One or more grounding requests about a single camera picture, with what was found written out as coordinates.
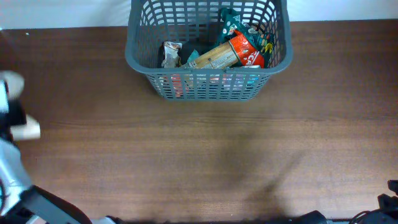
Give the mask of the Kleenex tissue multipack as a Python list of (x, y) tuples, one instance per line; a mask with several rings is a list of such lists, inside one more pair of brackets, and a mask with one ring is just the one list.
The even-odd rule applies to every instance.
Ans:
[(221, 75), (210, 75), (209, 79), (206, 80), (206, 75), (197, 75), (196, 78), (193, 75), (187, 75), (184, 78), (186, 86), (192, 90), (194, 85), (196, 85), (200, 90), (204, 90), (207, 86), (211, 91), (222, 90), (222, 91), (240, 91), (243, 86), (253, 86), (256, 81), (258, 81), (258, 75), (245, 75), (245, 74), (223, 74)]

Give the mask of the teal small sachet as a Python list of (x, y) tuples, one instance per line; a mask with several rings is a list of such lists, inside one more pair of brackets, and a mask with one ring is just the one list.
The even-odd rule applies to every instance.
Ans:
[(187, 58), (187, 63), (193, 62), (200, 56), (199, 52), (194, 49), (190, 56)]

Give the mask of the brown snack bag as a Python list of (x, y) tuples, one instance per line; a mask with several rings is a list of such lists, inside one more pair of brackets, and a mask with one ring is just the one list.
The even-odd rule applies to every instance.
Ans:
[(181, 65), (179, 50), (182, 49), (182, 43), (165, 41), (163, 44), (164, 59), (162, 66), (164, 68), (175, 68)]

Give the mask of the orange spaghetti packet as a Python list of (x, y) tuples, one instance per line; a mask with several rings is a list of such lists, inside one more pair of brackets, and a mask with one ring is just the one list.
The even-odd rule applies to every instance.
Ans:
[[(237, 67), (237, 68), (261, 68), (259, 65), (242, 65), (240, 63), (239, 56), (233, 49), (233, 45), (230, 44), (229, 42), (225, 42), (221, 44), (218, 47), (215, 47), (211, 49), (210, 51), (200, 55), (196, 60), (190, 63), (182, 63), (180, 65), (181, 68), (188, 69), (188, 68), (194, 68), (194, 69), (225, 69), (225, 68), (231, 68), (231, 67)], [(187, 98), (193, 98), (194, 97), (194, 91), (197, 91), (198, 97), (203, 98), (205, 96), (205, 92), (207, 91), (210, 94), (210, 98), (214, 99), (216, 98), (216, 90), (211, 91), (209, 89), (209, 86), (207, 86), (204, 90), (200, 90), (196, 85), (194, 85), (193, 89), (190, 90), (185, 82), (184, 78), (187, 75), (180, 75), (180, 74), (175, 74), (171, 76), (172, 83), (173, 83), (173, 88), (175, 91), (175, 96), (177, 98), (182, 98), (182, 97), (187, 97)], [(229, 93), (229, 91), (222, 91), (219, 90), (221, 94), (221, 98), (225, 99), (226, 95)], [(234, 95), (237, 95), (239, 91), (233, 91)]]

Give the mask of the green Nescafe coffee bag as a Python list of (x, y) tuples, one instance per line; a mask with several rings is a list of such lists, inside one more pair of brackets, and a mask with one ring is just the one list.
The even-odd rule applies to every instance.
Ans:
[(219, 12), (224, 25), (215, 46), (229, 42), (242, 65), (267, 68), (274, 49), (274, 35), (256, 31), (245, 23), (234, 9), (222, 8)]

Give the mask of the beige packet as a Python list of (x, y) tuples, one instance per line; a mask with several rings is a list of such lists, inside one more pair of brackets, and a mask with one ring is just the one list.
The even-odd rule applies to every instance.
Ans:
[(11, 136), (15, 141), (40, 138), (40, 124), (26, 114), (19, 97), (24, 89), (24, 78), (13, 71), (1, 71), (1, 81), (7, 85), (7, 100), (9, 103), (8, 119)]

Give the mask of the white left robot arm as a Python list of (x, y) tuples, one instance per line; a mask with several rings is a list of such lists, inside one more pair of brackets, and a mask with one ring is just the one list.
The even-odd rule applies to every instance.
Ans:
[(73, 204), (32, 183), (14, 141), (39, 138), (40, 124), (9, 97), (7, 82), (1, 80), (1, 223), (123, 223), (112, 216), (90, 219)]

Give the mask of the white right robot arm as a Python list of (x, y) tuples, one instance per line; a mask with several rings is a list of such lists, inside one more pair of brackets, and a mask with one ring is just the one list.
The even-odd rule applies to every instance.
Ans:
[(397, 180), (388, 180), (387, 186), (396, 195), (380, 194), (377, 197), (379, 208), (362, 211), (349, 220), (328, 220), (319, 211), (313, 211), (290, 219), (291, 224), (397, 224)]

